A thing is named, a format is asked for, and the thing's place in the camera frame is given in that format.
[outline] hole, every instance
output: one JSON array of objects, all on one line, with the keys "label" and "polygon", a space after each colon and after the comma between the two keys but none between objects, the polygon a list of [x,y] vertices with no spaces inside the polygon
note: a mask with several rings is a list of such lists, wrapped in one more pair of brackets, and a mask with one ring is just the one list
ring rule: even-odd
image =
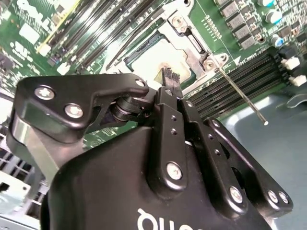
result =
[{"label": "hole", "polygon": [[148,118],[148,117],[150,117],[151,114],[152,114],[152,113],[151,113],[150,111],[145,111],[145,112],[144,112],[144,117],[145,117],[145,118]]},{"label": "hole", "polygon": [[218,155],[218,156],[220,156],[221,155],[221,153],[219,152],[219,150],[214,150],[214,153],[216,154],[216,155]]},{"label": "hole", "polygon": [[4,149],[0,149],[0,158],[4,159],[4,156],[6,155],[7,151],[5,151]]},{"label": "hole", "polygon": [[225,62],[225,61],[227,60],[226,55],[222,55],[222,56],[220,57],[220,60],[221,60],[222,62]]},{"label": "hole", "polygon": [[14,174],[15,174],[16,171],[17,171],[17,169],[14,168],[14,169],[11,171],[10,175],[11,175],[11,176],[14,176]]},{"label": "hole", "polygon": [[141,86],[141,87],[144,87],[144,86],[145,86],[145,83],[144,83],[143,81],[141,81],[141,80],[139,80],[139,79],[136,79],[135,81],[136,81],[136,83],[137,83],[139,86]]},{"label": "hole", "polygon": [[173,93],[169,90],[169,89],[166,89],[165,92],[170,95],[170,96],[173,96]]},{"label": "hole", "polygon": [[7,162],[2,162],[0,161],[0,171],[2,171],[4,169],[4,167],[6,166]]},{"label": "hole", "polygon": [[32,169],[32,166],[28,163],[25,163],[24,166],[23,166],[23,170],[26,170],[26,171],[30,171]]},{"label": "hole", "polygon": [[35,201],[39,201],[40,197],[42,196],[41,192],[38,192],[34,198]]},{"label": "hole", "polygon": [[19,171],[18,174],[16,175],[16,178],[20,181],[24,181],[25,178],[27,177],[27,173],[24,171]]},{"label": "hole", "polygon": [[259,42],[260,42],[260,43],[264,43],[264,42],[265,42],[265,38],[264,38],[264,37],[260,38],[260,39],[259,39]]},{"label": "hole", "polygon": [[28,212],[26,213],[28,216],[31,216],[35,219],[39,219],[39,213],[40,213],[40,205],[36,203],[32,203],[30,206]]},{"label": "hole", "polygon": [[226,158],[229,159],[229,157],[230,157],[229,151],[224,147],[224,145],[222,145],[222,149],[223,149],[223,151],[225,153]]},{"label": "hole", "polygon": [[245,181],[244,181],[244,178],[243,178],[242,174],[236,168],[232,168],[232,171],[234,172],[234,174],[236,176],[236,180],[238,181],[240,187],[242,189],[245,189]]},{"label": "hole", "polygon": [[8,184],[2,182],[0,184],[0,192],[6,192],[9,189],[9,187],[10,186]]},{"label": "hole", "polygon": [[22,163],[23,163],[23,160],[19,160],[17,166],[20,167]]},{"label": "hole", "polygon": [[177,131],[173,128],[173,129],[171,130],[171,134],[177,135]]},{"label": "hole", "polygon": [[6,135],[7,135],[7,133],[8,133],[8,129],[7,129],[7,127],[2,126],[2,127],[0,128],[0,134],[2,134],[2,135],[4,135],[4,136],[6,136]]},{"label": "hole", "polygon": [[11,159],[13,158],[13,154],[9,154],[9,155],[6,155],[6,159],[5,160],[7,160],[7,161],[10,161]]}]

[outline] dimm slot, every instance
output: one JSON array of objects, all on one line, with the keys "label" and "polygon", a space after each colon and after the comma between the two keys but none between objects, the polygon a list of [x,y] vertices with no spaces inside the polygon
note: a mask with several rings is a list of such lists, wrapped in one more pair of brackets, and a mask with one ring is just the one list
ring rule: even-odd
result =
[{"label": "dimm slot", "polygon": [[67,34],[72,30],[72,28],[76,25],[79,19],[85,14],[85,12],[92,7],[95,0],[86,0],[86,2],[82,5],[80,11],[74,16],[73,20],[67,25],[64,31],[60,34],[53,36],[53,38],[48,42],[50,46],[55,46],[59,41],[61,41]]},{"label": "dimm slot", "polygon": [[[261,85],[259,88],[257,88],[254,92],[252,93],[246,93],[246,95],[253,99],[259,95],[261,95],[262,93],[278,86],[281,84],[280,80],[275,80],[274,82],[268,84],[268,85]],[[207,117],[220,117],[223,114],[226,114],[228,112],[231,112],[233,109],[237,108],[238,106],[244,104],[244,100],[241,97],[238,97],[237,100],[235,102],[231,102],[230,105],[228,105],[227,107],[224,108],[219,108],[217,110],[215,110],[212,113],[203,113],[201,114],[201,118],[202,119],[206,119]]]},{"label": "dimm slot", "polygon": [[99,36],[107,29],[111,24],[116,22],[120,16],[121,13],[126,11],[132,4],[134,4],[134,1],[129,1],[127,5],[128,0],[123,0],[113,11],[113,14],[108,16],[107,19],[99,26],[98,30],[91,35],[89,38],[87,38],[85,44],[83,44],[81,47],[79,47],[74,56],[76,56],[76,60],[80,57],[82,57],[85,52],[89,50],[89,48],[97,41]]},{"label": "dimm slot", "polygon": [[[263,68],[264,66],[266,66],[268,63],[270,63],[272,60],[267,58],[267,59],[263,59],[263,60],[259,60],[257,62],[256,65],[254,66],[251,66],[249,67],[248,69],[243,69],[243,70],[240,70],[240,71],[236,71],[236,72],[231,72],[230,75],[233,77],[234,81],[237,81],[241,78],[244,78],[246,75],[248,75],[249,73],[251,73],[252,71],[258,71],[260,68]],[[222,88],[224,87],[221,86],[220,88],[218,89],[214,89],[214,90],[211,90],[212,93],[214,93],[215,91],[219,91],[221,90]]]},{"label": "dimm slot", "polygon": [[136,19],[138,19],[140,16],[142,16],[148,7],[152,5],[155,1],[153,0],[144,0],[140,3],[138,7],[136,7],[131,14],[119,24],[119,26],[115,29],[114,35],[110,35],[107,39],[105,39],[100,45],[99,48],[92,53],[84,62],[83,66],[87,67],[89,66],[95,59],[97,59],[104,51],[105,49],[115,40],[117,40],[124,31],[126,31],[131,24],[135,22]]},{"label": "dimm slot", "polygon": [[[259,66],[271,61],[272,59],[268,55],[256,57],[252,61],[246,63],[244,65],[244,68],[239,67],[230,72],[229,76],[231,77],[232,80],[236,81],[238,78],[244,77],[255,68],[258,68]],[[203,100],[203,97],[222,89],[225,85],[228,85],[228,81],[225,78],[221,77],[218,81],[214,82],[209,87],[204,88],[196,95],[189,98],[189,100],[191,100],[193,104],[197,104],[198,102]]]},{"label": "dimm slot", "polygon": [[[265,66],[264,68],[259,68],[253,73],[253,75],[249,78],[239,78],[235,81],[236,85],[241,88],[244,87],[246,84],[250,83],[251,81],[254,81],[255,79],[261,77],[263,74],[270,72],[272,69],[271,66]],[[216,98],[226,97],[232,90],[232,86],[230,84],[226,84],[222,88],[219,88],[219,90],[212,92],[210,94],[207,94],[207,97],[204,97],[201,101],[201,103],[197,104],[197,107],[202,107],[206,104],[208,100],[215,101]]]},{"label": "dimm slot", "polygon": [[[248,97],[253,98],[251,95],[253,95],[254,93],[260,92],[260,94],[261,94],[261,92],[265,92],[265,91],[263,91],[263,89],[265,89],[265,87],[270,86],[272,84],[273,85],[275,85],[275,84],[278,85],[280,83],[281,83],[280,80],[273,79],[271,81],[266,81],[266,84],[260,84],[257,87],[255,87],[255,88],[253,88],[253,89],[251,89],[249,91],[245,90],[244,93]],[[207,118],[209,116],[212,116],[212,114],[219,114],[220,112],[225,113],[227,111],[227,109],[231,108],[238,101],[241,101],[240,99],[241,99],[241,97],[236,95],[235,92],[234,92],[234,95],[231,98],[231,100],[225,101],[224,103],[221,103],[220,105],[217,105],[215,107],[211,107],[209,110],[199,111],[199,113],[201,115],[201,118]]]},{"label": "dimm slot", "polygon": [[93,26],[93,24],[105,13],[105,11],[114,3],[114,1],[104,0],[101,1],[99,6],[93,12],[92,16],[89,17],[80,27],[74,32],[72,36],[70,36],[67,41],[64,43],[63,48],[66,52],[69,52],[71,48],[73,48],[80,39],[86,34],[88,29]]},{"label": "dimm slot", "polygon": [[[269,78],[266,76],[261,80],[259,80],[259,79],[254,80],[253,82],[251,82],[251,84],[246,85],[241,90],[245,94],[249,94],[251,91],[258,88],[260,85],[267,85],[267,84],[270,84],[271,81],[276,81],[275,76],[276,75],[272,75]],[[213,102],[208,102],[207,105],[198,107],[198,109],[199,109],[200,113],[202,113],[203,111],[205,111],[206,113],[211,113],[212,110],[216,110],[216,109],[219,109],[219,108],[226,106],[228,104],[232,104],[233,100],[236,100],[239,97],[240,97],[240,95],[238,95],[237,92],[233,90],[233,91],[228,92],[227,98],[225,98],[225,97],[217,98]]]}]

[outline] silver screw head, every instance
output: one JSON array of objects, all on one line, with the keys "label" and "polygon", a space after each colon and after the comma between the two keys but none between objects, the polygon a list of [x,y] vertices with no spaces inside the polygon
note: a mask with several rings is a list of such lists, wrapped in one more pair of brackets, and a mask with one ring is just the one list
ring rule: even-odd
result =
[{"label": "silver screw head", "polygon": [[281,198],[286,204],[289,203],[289,200],[287,199],[287,196],[286,196],[283,192],[279,192],[278,194],[279,194],[280,198]]},{"label": "silver screw head", "polygon": [[229,188],[229,192],[230,192],[231,197],[236,203],[241,204],[243,202],[243,196],[241,195],[240,191],[236,187],[231,186]]},{"label": "silver screw head", "polygon": [[220,151],[219,151],[218,149],[214,150],[214,153],[215,153],[216,155],[218,155],[218,156],[221,155],[221,153],[220,153]]},{"label": "silver screw head", "polygon": [[173,180],[180,180],[182,178],[182,172],[181,169],[174,163],[168,163],[166,166],[166,170],[168,175]]},{"label": "silver screw head", "polygon": [[215,127],[218,128],[220,127],[220,124],[216,120],[213,120],[212,123],[214,124]]},{"label": "silver screw head", "polygon": [[170,95],[170,96],[173,96],[173,93],[169,90],[169,89],[166,89],[165,92]]},{"label": "silver screw head", "polygon": [[274,202],[274,203],[278,203],[278,198],[277,198],[277,195],[271,191],[271,190],[268,190],[268,195],[269,195],[269,198]]},{"label": "silver screw head", "polygon": [[189,107],[193,107],[193,104],[191,102],[187,101],[187,104]]},{"label": "silver screw head", "polygon": [[213,61],[208,60],[204,62],[204,67],[206,68],[207,71],[210,71],[215,68],[215,64]]},{"label": "silver screw head", "polygon": [[83,111],[76,104],[69,104],[65,107],[65,113],[72,118],[80,118],[83,116]]},{"label": "silver screw head", "polygon": [[145,87],[145,83],[144,83],[143,81],[141,81],[141,80],[139,80],[139,79],[137,79],[137,80],[135,80],[135,81],[136,81],[136,83],[137,83],[139,86]]},{"label": "silver screw head", "polygon": [[174,17],[172,20],[172,24],[175,28],[180,28],[183,24],[183,21],[180,17]]},{"label": "silver screw head", "polygon": [[34,94],[42,100],[51,100],[54,98],[54,92],[46,87],[38,87],[34,90]]}]

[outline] capacitor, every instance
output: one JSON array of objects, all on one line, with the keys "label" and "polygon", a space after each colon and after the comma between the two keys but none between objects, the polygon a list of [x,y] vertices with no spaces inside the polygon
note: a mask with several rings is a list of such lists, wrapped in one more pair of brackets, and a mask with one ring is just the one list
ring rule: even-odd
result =
[{"label": "capacitor", "polygon": [[277,10],[269,10],[265,16],[268,23],[277,24],[283,18],[283,14]]},{"label": "capacitor", "polygon": [[270,7],[274,4],[274,0],[258,0],[260,6]]},{"label": "capacitor", "polygon": [[271,43],[273,44],[275,48],[279,48],[283,46],[284,40],[281,37],[279,37],[277,34],[274,34],[271,37]]}]

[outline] chip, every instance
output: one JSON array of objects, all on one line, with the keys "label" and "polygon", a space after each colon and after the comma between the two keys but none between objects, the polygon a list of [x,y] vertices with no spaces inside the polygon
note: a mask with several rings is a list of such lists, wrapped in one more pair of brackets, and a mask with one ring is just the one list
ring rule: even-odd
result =
[{"label": "chip", "polygon": [[52,67],[54,67],[57,63],[53,60],[53,59],[51,59],[51,58],[49,58],[48,60],[47,60],[47,63],[49,64],[49,65],[51,65]]},{"label": "chip", "polygon": [[251,32],[251,34],[253,35],[253,36],[256,36],[257,34],[259,34],[259,33],[261,33],[261,29],[258,27],[258,28],[256,28],[255,30],[253,30],[252,32]]},{"label": "chip", "polygon": [[239,44],[243,49],[247,49],[249,47],[251,47],[252,45],[254,45],[256,43],[256,40],[254,39],[253,36],[248,35],[245,38],[243,38]]},{"label": "chip", "polygon": [[47,56],[47,54],[49,53],[49,51],[51,50],[51,46],[49,46],[48,44],[45,44],[42,46],[42,48],[40,49],[39,53],[45,57]]},{"label": "chip", "polygon": [[227,23],[232,29],[236,29],[243,22],[244,22],[244,18],[239,12],[237,12],[235,15],[229,18],[229,20],[227,20]]},{"label": "chip", "polygon": [[216,0],[216,3],[221,6],[223,5],[224,3],[228,2],[228,0]]},{"label": "chip", "polygon": [[243,24],[234,31],[234,34],[238,39],[241,39],[242,37],[249,34],[249,28],[247,25]]},{"label": "chip", "polygon": [[60,13],[60,14],[63,13],[64,10],[65,10],[65,8],[62,7],[61,5],[59,5],[59,6],[57,7],[57,12]]},{"label": "chip", "polygon": [[14,67],[14,62],[12,62],[5,54],[0,52],[0,69],[5,71],[11,70]]},{"label": "chip", "polygon": [[297,21],[296,23],[293,23],[293,24],[291,25],[291,28],[292,28],[292,29],[295,29],[295,28],[297,28],[299,25],[300,25],[300,23],[299,23],[299,21]]},{"label": "chip", "polygon": [[255,22],[256,22],[256,18],[255,17],[252,17],[252,18],[250,18],[250,19],[248,19],[246,21],[247,25],[249,25],[249,26],[254,24]]},{"label": "chip", "polygon": [[249,12],[250,10],[251,10],[250,6],[247,5],[246,7],[244,7],[243,9],[241,9],[241,13],[242,13],[242,14],[245,14],[245,13]]},{"label": "chip", "polygon": [[61,21],[61,18],[55,13],[52,15],[51,20],[55,25],[58,25]]},{"label": "chip", "polygon": [[279,31],[279,36],[280,37],[287,37],[290,33],[291,33],[291,27],[286,26]]},{"label": "chip", "polygon": [[9,6],[11,4],[11,0],[1,0],[5,6]]},{"label": "chip", "polygon": [[38,32],[36,32],[29,24],[25,23],[20,31],[19,35],[24,37],[26,40],[28,40],[31,44],[35,45],[35,43],[38,41],[40,35]]},{"label": "chip", "polygon": [[226,4],[222,9],[220,9],[222,14],[228,18],[230,17],[232,14],[234,14],[237,10],[238,10],[238,6],[236,5],[236,3],[234,1],[229,2],[228,4]]},{"label": "chip", "polygon": [[278,51],[278,54],[284,59],[290,59],[298,54],[298,49],[294,44],[290,46],[283,46]]},{"label": "chip", "polygon": [[298,42],[304,42],[304,41],[306,41],[306,40],[307,40],[307,35],[306,35],[306,33],[302,33],[302,34],[300,34],[299,36],[297,36],[296,40],[297,40]]}]

